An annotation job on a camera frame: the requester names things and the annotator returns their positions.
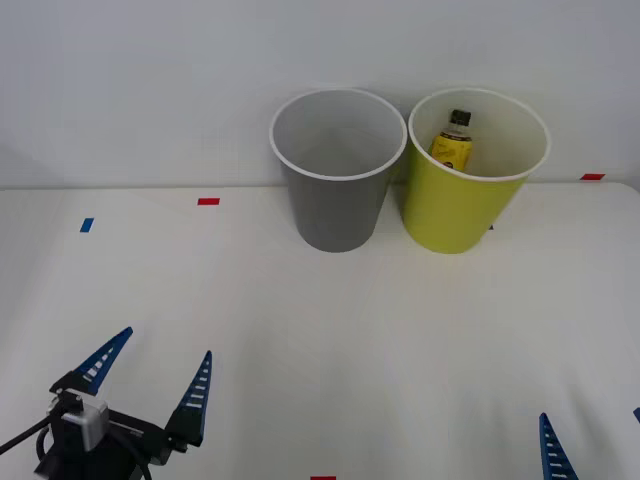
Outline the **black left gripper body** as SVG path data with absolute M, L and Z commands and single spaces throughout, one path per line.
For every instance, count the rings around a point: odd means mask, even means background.
M 166 464 L 164 430 L 117 411 L 89 418 L 56 416 L 36 439 L 36 479 L 149 479 Z

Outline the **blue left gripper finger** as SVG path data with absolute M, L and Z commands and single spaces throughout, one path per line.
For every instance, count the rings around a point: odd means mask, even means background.
M 186 451 L 189 446 L 200 447 L 204 440 L 212 363 L 212 352 L 207 351 L 165 427 L 169 444 L 175 451 Z
M 113 366 L 115 359 L 133 334 L 133 329 L 127 327 L 108 340 L 104 345 L 91 354 L 78 367 L 69 371 L 51 387 L 51 393 L 64 390 L 74 390 L 91 396 L 96 396 L 106 375 Z

